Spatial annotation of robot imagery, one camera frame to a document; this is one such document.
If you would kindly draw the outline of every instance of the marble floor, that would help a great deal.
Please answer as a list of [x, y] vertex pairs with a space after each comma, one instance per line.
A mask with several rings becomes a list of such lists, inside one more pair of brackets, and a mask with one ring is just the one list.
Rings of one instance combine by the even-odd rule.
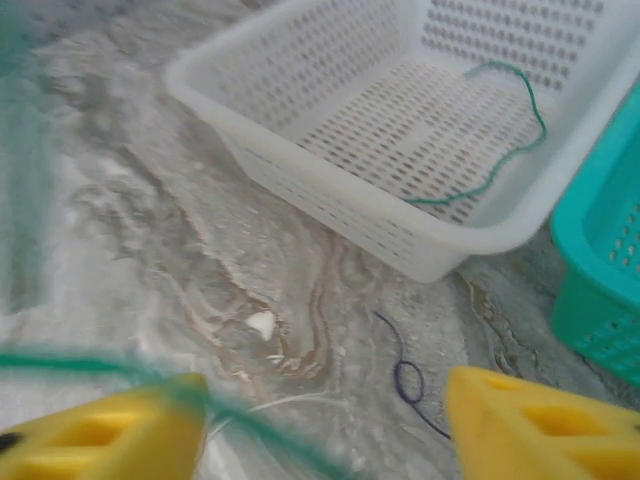
[[[548, 229], [418, 284], [243, 175], [161, 71], [247, 13], [233, 0], [169, 1], [39, 50], [59, 162], [51, 288], [46, 304], [0, 322], [2, 341], [162, 358], [255, 404], [307, 395], [266, 414], [379, 478], [459, 471], [451, 445], [397, 397], [397, 345], [373, 310], [397, 323], [427, 382], [420, 408], [445, 429], [447, 371], [460, 364], [639, 408], [637, 390], [552, 336], [564, 266]], [[0, 381], [0, 427], [122, 387]], [[200, 478], [308, 476], [225, 438], [209, 442]]]

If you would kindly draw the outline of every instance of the yellow plastic object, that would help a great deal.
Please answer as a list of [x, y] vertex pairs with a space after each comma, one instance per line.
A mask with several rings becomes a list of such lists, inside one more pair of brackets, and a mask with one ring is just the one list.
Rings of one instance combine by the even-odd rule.
[[449, 375], [466, 480], [640, 480], [640, 414], [473, 367]]
[[[206, 391], [203, 376], [175, 377]], [[17, 425], [0, 434], [2, 480], [189, 480], [205, 416], [166, 387], [139, 387]]]

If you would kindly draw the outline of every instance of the teal plastic basket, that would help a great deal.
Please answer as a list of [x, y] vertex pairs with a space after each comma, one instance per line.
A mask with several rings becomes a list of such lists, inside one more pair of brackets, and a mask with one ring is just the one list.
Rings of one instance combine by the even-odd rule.
[[560, 201], [553, 235], [568, 264], [553, 331], [640, 386], [640, 84]]

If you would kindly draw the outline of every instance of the plastic basket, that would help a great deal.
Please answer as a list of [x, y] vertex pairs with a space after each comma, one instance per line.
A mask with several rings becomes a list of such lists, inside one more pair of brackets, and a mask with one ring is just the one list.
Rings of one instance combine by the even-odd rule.
[[[418, 281], [526, 242], [640, 69], [635, 0], [291, 0], [184, 52], [169, 91], [256, 182]], [[549, 125], [539, 134], [521, 68]]]
[[640, 86], [558, 205], [553, 232], [569, 266], [553, 330], [640, 385]]

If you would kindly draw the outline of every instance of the dark blue wire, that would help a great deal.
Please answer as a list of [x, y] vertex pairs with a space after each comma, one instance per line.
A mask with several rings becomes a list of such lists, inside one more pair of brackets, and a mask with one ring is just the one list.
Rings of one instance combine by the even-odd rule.
[[[420, 410], [419, 405], [420, 405], [420, 402], [424, 399], [424, 393], [425, 393], [424, 374], [422, 373], [422, 370], [420, 369], [420, 367], [418, 367], [418, 365], [416, 365], [414, 362], [410, 360], [404, 359], [404, 339], [400, 335], [398, 328], [395, 326], [395, 324], [391, 320], [379, 314], [378, 312], [373, 312], [373, 314], [387, 324], [387, 326], [391, 329], [391, 331], [395, 335], [396, 341], [398, 342], [398, 361], [393, 367], [393, 382], [395, 384], [396, 392], [398, 393], [398, 396], [402, 399], [403, 402], [409, 405], [413, 409], [413, 411], [416, 412], [416, 414], [422, 420], [424, 420], [424, 422], [427, 425], [429, 425], [433, 430], [435, 430], [437, 433], [442, 435], [447, 440], [451, 440], [451, 435], [449, 435], [447, 432], [445, 432], [439, 426], [437, 426], [433, 422], [433, 420], [427, 417], [424, 413], [422, 413], [422, 410]], [[402, 369], [404, 367], [408, 367], [412, 369], [414, 372], [416, 372], [416, 374], [418, 375], [418, 379], [420, 380], [420, 384], [418, 387], [418, 394], [413, 398], [409, 395], [409, 393], [407, 393], [407, 390], [402, 384]]]

